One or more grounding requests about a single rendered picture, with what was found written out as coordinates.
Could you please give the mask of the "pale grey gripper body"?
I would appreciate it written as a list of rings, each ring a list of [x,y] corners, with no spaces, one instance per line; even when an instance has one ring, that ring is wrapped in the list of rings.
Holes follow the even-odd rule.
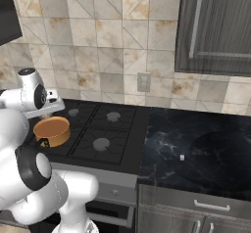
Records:
[[[58,99],[51,98],[46,101],[45,105],[40,110],[24,112],[27,118],[41,117],[55,112],[62,111],[65,108],[65,103],[61,97]]]

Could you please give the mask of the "orange saucepan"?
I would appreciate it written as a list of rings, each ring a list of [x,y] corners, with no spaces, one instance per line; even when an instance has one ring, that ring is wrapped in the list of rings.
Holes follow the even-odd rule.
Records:
[[[63,145],[71,136],[70,122],[62,116],[51,116],[39,121],[33,128],[36,142],[44,148]]]

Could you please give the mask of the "black gas hob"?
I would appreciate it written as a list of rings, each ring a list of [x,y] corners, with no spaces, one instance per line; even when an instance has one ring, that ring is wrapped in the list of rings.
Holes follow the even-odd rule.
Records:
[[[71,136],[43,152],[53,163],[136,174],[150,109],[67,99],[57,112],[70,122]]]

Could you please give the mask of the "grey oven control panel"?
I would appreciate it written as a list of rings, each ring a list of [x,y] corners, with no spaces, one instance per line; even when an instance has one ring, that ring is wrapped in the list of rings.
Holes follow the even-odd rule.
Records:
[[[99,182],[97,201],[131,206],[136,204],[136,175],[63,163],[52,163],[52,167],[94,175]],[[118,190],[119,196],[113,196],[111,190]]]

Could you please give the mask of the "black oven door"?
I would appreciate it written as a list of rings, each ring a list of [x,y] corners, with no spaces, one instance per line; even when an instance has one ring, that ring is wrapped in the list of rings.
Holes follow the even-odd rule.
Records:
[[[135,207],[92,201],[86,211],[99,233],[135,233]]]

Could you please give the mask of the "grey wooden drawer front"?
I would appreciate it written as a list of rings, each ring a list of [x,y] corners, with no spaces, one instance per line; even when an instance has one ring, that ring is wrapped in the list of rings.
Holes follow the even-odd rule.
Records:
[[[199,203],[210,204],[220,207],[225,207],[226,205],[229,205],[230,211],[226,212],[197,208],[194,206],[194,200],[197,200]],[[141,205],[148,205],[154,207],[173,207],[183,210],[196,210],[201,212],[251,220],[251,202],[143,184],[139,185],[139,203]]]

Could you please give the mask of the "grey wooden base cupboard door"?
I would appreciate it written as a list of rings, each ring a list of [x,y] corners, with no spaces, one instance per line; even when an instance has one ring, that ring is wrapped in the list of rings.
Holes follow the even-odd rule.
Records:
[[[251,233],[251,220],[207,216],[201,233],[209,233],[210,223],[214,223],[213,233]]]
[[[202,230],[205,217],[194,212],[138,206],[137,233],[195,233],[200,220]]]

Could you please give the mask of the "grey wall socket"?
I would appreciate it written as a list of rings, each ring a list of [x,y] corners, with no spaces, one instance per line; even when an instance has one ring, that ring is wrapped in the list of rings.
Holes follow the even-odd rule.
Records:
[[[139,72],[137,74],[137,91],[149,92],[151,86],[151,74],[149,72]]]

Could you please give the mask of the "dark wall cupboard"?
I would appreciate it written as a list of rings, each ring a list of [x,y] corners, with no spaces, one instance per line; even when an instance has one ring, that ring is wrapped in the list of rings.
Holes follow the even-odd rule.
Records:
[[[22,37],[13,0],[0,0],[0,46]]]

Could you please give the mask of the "dark grey wall cupboard door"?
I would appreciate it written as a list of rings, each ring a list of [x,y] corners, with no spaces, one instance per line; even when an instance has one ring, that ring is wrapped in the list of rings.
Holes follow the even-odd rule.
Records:
[[[251,0],[203,0],[189,59],[197,0],[180,0],[175,71],[251,77]]]

